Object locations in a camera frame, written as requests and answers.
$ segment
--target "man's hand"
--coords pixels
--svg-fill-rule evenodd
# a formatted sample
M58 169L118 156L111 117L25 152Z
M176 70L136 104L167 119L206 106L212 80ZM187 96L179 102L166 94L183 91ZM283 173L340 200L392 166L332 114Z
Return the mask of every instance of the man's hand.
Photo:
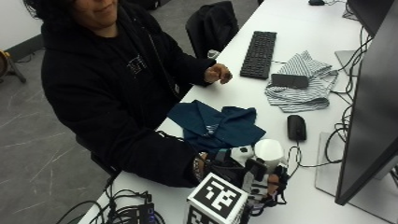
M220 80L220 83L226 84L230 82L230 80L232 78L234 78L234 75L232 75L228 67L222 63L216 63L204 72L204 80L206 80L206 82L210 82L210 83L214 83Z

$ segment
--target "black mouse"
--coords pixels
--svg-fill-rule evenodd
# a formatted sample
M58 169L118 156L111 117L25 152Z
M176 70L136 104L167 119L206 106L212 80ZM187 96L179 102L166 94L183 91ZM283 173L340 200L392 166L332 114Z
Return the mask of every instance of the black mouse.
M325 6L324 0L311 0L311 6Z
M308 139L307 121L299 115L288 117L288 136L295 141Z

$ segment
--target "person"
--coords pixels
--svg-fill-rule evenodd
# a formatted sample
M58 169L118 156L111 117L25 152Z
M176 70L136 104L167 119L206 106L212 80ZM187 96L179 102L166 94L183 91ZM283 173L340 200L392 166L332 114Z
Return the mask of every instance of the person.
M186 54L151 14L123 0L25 4L44 22L43 87L59 120L108 165L195 187L198 151L156 130L192 84L231 81L227 66Z

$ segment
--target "striped shirt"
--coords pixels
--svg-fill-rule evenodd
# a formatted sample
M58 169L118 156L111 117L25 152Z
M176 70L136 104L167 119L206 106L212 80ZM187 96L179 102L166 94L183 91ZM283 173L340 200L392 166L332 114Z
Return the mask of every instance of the striped shirt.
M307 89L291 89L273 86L273 80L265 89L271 105L277 105L285 113L324 109L329 106L329 93L335 85L324 77L329 75L332 65L315 60L308 51L296 54L277 72L285 75L307 76L309 87Z

